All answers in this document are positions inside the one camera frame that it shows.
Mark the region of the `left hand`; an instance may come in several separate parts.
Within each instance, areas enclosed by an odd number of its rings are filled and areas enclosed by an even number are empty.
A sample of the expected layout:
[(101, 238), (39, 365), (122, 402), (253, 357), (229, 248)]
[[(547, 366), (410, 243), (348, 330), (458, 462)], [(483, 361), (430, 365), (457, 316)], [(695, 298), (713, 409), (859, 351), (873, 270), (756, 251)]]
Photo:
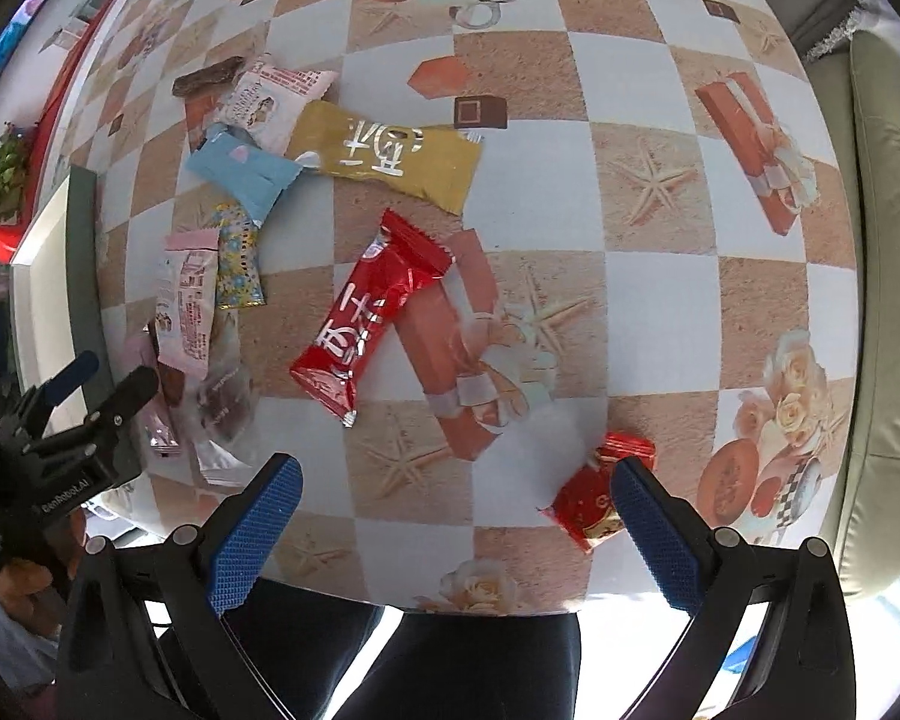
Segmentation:
[[(55, 535), (58, 537), (56, 554), (66, 562), (69, 578), (75, 578), (84, 556), (86, 512), (76, 509), (69, 515), (68, 531), (56, 530)], [(52, 573), (46, 567), (27, 559), (14, 559), (0, 572), (1, 608), (32, 634), (52, 637), (61, 626), (63, 614), (53, 611), (52, 606), (40, 598), (52, 583)]]

